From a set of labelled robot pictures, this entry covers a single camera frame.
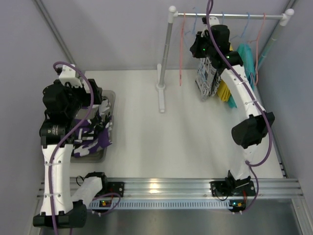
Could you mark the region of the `blue hanger with patterned garment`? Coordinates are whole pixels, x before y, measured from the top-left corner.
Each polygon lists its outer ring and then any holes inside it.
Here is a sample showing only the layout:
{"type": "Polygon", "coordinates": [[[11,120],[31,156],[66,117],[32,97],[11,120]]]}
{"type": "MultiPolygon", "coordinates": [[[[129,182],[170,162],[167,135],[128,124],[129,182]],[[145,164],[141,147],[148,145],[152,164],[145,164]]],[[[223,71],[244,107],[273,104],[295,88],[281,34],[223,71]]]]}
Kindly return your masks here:
{"type": "Polygon", "coordinates": [[[193,8],[195,17],[188,18],[187,16],[183,17],[182,22],[182,43],[183,43],[183,55],[190,55],[190,47],[194,43],[196,36],[196,26],[198,21],[198,9],[196,7],[193,8]]]}

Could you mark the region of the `purple patterned garment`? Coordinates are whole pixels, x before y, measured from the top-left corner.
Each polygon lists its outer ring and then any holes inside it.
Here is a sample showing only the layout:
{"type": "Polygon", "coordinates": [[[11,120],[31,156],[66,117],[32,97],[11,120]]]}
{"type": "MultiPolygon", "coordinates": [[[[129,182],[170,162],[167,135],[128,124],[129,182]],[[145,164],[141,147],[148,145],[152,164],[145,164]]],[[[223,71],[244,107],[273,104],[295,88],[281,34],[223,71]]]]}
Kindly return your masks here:
{"type": "Polygon", "coordinates": [[[72,156],[81,158],[95,154],[112,144],[112,106],[108,97],[100,105],[93,105],[89,117],[74,131],[72,156]]]}

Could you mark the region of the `pink wire hanger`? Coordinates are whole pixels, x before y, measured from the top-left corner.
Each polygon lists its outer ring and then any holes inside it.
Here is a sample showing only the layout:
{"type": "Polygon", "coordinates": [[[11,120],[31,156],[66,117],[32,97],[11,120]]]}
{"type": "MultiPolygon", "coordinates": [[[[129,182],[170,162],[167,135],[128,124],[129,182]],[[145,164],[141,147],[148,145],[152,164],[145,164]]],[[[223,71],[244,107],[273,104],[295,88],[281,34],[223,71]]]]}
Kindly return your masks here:
{"type": "Polygon", "coordinates": [[[184,38],[185,13],[183,14],[183,22],[180,31],[180,45],[179,45],[179,86],[182,86],[182,64],[183,64],[183,38],[184,38]]]}

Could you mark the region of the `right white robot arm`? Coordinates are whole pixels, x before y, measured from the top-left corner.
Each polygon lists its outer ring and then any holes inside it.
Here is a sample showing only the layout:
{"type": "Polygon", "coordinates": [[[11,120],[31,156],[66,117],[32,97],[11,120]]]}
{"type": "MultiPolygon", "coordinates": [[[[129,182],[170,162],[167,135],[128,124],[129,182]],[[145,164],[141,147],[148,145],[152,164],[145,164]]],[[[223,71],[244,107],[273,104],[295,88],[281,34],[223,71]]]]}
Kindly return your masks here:
{"type": "Polygon", "coordinates": [[[224,82],[237,106],[240,122],[232,127],[234,142],[243,149],[241,157],[231,157],[231,169],[223,186],[216,186],[220,193],[234,194],[236,190],[251,186],[251,163],[258,145],[268,134],[275,120],[272,112],[265,111],[258,101],[246,77],[244,63],[238,52],[230,49],[230,31],[226,25],[216,24],[196,33],[190,47],[200,63],[196,84],[201,97],[206,99],[217,94],[224,82]]]}

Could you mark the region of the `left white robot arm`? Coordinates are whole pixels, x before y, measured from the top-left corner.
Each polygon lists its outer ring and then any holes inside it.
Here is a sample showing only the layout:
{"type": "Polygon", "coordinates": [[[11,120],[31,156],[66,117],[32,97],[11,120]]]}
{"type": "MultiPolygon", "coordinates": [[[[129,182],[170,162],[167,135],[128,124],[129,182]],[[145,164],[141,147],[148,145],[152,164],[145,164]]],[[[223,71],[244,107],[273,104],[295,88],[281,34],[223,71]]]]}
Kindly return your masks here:
{"type": "Polygon", "coordinates": [[[40,128],[45,164],[43,203],[33,225],[41,228],[81,228],[92,200],[106,192],[103,172],[88,173],[75,193],[70,191],[71,158],[97,153],[110,144],[110,105],[93,79],[91,91],[59,79],[43,91],[45,119],[40,128]]]}

